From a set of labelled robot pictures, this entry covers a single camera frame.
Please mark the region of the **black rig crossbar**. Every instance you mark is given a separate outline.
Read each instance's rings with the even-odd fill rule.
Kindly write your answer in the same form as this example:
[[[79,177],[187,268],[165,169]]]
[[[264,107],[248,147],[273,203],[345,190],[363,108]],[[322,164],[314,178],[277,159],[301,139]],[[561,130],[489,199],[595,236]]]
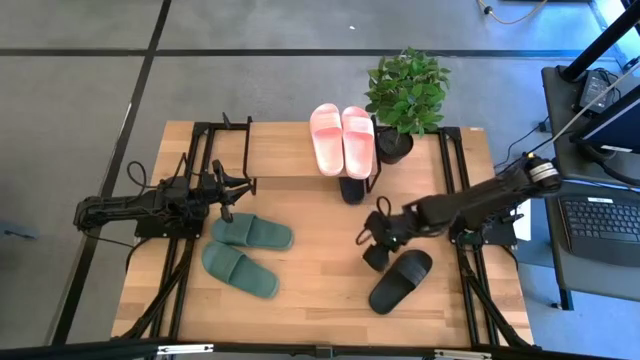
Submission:
[[[424,360],[620,360],[617,358],[545,351],[537,347],[477,345],[464,348],[332,346],[259,343],[177,342],[170,338],[124,339],[0,350],[0,360],[135,360],[185,354],[247,353],[310,356],[401,356]]]

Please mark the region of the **black aluminium mounting frame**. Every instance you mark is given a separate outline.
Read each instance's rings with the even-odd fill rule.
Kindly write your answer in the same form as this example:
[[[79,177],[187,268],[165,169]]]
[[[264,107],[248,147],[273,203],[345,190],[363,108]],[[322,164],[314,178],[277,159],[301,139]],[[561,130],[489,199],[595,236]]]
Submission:
[[[470,182],[461,130],[455,127],[445,127],[439,130],[438,136],[442,152],[447,192],[453,193],[455,190],[449,154],[449,141],[453,142],[455,149],[462,189],[468,190],[470,188]],[[463,215],[457,215],[449,228],[449,238],[456,252],[471,347],[475,348],[484,345],[484,343],[481,342],[476,317],[475,299],[478,299],[484,312],[488,345],[498,347],[500,345],[500,335],[502,335],[509,347],[530,348],[531,345],[518,335],[491,298],[485,259],[482,251],[482,245],[484,243],[482,227],[478,225],[469,228],[466,218]]]
[[[177,173],[190,187],[211,164],[215,125],[170,121],[165,125],[152,172],[156,185]],[[204,221],[173,228],[157,220],[139,235],[130,253],[124,288],[112,328],[113,339],[175,338],[180,327],[189,271]]]

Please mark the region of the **black slide sandal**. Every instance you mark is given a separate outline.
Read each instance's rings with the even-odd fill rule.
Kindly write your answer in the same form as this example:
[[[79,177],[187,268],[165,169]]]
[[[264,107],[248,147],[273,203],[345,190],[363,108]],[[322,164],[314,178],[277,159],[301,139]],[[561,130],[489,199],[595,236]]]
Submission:
[[[361,204],[366,195],[364,180],[350,177],[339,178],[340,193],[345,203],[349,205]]]
[[[371,291],[370,308],[379,315],[390,313],[421,284],[432,266],[433,259],[422,250],[402,253]]]

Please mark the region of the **grey office desk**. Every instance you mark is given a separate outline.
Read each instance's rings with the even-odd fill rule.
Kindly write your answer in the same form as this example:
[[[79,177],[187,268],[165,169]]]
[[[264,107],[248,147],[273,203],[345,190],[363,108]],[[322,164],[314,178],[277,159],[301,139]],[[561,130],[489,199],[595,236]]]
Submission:
[[[640,154],[596,149],[570,141],[589,120],[575,106],[584,75],[567,82],[563,67],[545,67],[542,81],[555,151],[554,164],[565,182],[559,193],[546,199],[547,219],[561,301],[572,307],[574,291],[640,301],[640,267],[616,266],[573,255],[567,245],[558,199],[595,196],[640,199]]]

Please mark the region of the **black plant pot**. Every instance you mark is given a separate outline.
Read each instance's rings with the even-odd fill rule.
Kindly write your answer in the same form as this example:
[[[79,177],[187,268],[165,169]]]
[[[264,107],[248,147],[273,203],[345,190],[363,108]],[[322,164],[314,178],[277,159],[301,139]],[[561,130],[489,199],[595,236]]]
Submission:
[[[377,147],[380,161],[393,165],[401,161],[412,150],[413,137],[407,133],[399,133],[395,128],[385,128],[377,135]]]

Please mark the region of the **pink slide sandal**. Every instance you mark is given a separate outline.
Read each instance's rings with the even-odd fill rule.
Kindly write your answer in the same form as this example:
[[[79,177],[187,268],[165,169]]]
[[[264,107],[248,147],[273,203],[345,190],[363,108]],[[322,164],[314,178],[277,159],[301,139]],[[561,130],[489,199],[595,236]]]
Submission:
[[[341,116],[344,165],[347,175],[364,180],[372,172],[374,125],[368,113],[357,106],[347,107]]]
[[[344,167],[342,124],[336,105],[318,106],[309,119],[317,167],[322,175],[337,176]]]

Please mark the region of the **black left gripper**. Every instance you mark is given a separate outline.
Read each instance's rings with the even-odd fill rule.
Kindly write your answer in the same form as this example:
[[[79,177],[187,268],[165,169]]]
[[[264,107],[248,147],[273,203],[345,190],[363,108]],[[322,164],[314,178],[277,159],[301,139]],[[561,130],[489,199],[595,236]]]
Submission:
[[[212,162],[213,173],[200,173],[198,183],[192,191],[196,206],[204,207],[220,204],[221,218],[226,223],[233,221],[230,206],[236,202],[233,192],[226,192],[225,188],[251,187],[251,180],[228,175],[222,163],[216,159]]]

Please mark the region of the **black metal pole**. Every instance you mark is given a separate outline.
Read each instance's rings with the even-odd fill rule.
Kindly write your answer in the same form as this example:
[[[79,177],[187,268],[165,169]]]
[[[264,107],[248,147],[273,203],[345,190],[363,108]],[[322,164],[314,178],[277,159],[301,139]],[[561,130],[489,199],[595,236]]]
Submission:
[[[638,23],[640,0],[634,0],[568,67],[560,71],[560,77],[567,82],[576,80]]]

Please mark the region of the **green slide sandal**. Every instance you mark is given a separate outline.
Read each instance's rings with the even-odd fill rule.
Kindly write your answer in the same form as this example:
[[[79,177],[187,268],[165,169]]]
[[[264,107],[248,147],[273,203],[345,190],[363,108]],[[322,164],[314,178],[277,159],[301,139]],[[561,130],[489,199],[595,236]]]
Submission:
[[[293,231],[286,225],[251,213],[236,213],[231,222],[216,220],[211,234],[215,240],[227,245],[271,250],[287,250],[294,241]]]
[[[270,299],[279,290],[279,279],[273,272],[227,244],[209,242],[201,261],[210,276],[253,296]]]

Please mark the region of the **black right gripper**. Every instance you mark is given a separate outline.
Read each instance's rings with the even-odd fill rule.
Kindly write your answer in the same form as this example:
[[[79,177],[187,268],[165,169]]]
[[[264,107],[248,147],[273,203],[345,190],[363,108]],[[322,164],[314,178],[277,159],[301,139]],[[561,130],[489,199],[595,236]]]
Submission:
[[[410,208],[395,215],[375,211],[368,216],[367,227],[359,232],[355,243],[360,246],[373,238],[376,245],[370,245],[362,258],[373,270],[383,273],[389,264],[389,248],[404,246],[417,236],[418,216]]]

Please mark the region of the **black power adapter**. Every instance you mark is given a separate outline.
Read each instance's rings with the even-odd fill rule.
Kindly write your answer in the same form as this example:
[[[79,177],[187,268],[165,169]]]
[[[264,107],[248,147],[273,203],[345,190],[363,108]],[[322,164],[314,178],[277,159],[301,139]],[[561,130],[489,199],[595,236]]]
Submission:
[[[616,88],[607,90],[618,76],[604,68],[588,70],[582,81],[582,90],[579,92],[575,104],[578,110],[587,107],[587,111],[600,114],[616,100],[619,91]]]

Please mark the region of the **black computer monitor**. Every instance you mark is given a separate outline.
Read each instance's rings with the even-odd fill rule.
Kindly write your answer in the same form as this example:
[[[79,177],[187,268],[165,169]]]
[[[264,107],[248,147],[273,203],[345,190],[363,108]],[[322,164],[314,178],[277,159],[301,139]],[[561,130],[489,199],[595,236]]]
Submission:
[[[589,120],[570,141],[596,149],[640,154],[640,84]]]

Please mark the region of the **black computer keyboard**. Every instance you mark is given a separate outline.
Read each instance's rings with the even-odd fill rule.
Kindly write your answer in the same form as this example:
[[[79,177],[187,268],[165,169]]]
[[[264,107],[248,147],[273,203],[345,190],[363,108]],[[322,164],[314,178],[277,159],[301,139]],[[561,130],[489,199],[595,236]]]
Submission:
[[[640,199],[566,195],[558,205],[573,255],[640,267]]]

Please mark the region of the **green leafy plant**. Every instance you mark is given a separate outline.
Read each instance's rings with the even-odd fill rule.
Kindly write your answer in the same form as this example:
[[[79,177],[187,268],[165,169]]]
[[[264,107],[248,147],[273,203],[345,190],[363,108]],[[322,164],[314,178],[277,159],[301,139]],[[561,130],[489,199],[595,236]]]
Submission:
[[[399,133],[424,135],[438,128],[451,70],[435,57],[408,47],[393,57],[382,57],[367,73],[368,113]]]

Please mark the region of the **wooden shelf with black frame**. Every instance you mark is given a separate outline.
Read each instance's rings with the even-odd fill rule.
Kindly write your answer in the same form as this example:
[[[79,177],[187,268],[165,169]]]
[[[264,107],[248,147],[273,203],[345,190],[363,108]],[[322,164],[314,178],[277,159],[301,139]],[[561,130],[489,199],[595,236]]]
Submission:
[[[256,186],[262,179],[324,179],[317,166],[309,124],[228,120],[215,131],[211,154],[233,176]]]

